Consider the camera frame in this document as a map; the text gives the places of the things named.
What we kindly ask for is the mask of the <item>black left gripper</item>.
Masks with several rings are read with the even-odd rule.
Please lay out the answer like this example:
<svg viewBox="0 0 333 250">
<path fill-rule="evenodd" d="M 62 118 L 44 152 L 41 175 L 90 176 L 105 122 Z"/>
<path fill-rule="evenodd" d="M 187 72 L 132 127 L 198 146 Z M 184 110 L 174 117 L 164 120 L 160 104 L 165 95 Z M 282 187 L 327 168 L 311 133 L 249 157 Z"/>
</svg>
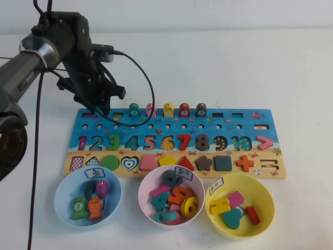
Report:
<svg viewBox="0 0 333 250">
<path fill-rule="evenodd" d="M 58 80 L 58 88 L 73 93 L 74 100 L 92 113 L 109 115 L 111 97 L 124 99 L 126 94 L 125 87 L 117 85 L 113 77 L 108 79 L 110 73 L 103 65 L 113 61 L 113 53 L 113 48 L 74 49 L 63 61 L 69 77 Z"/>
</svg>

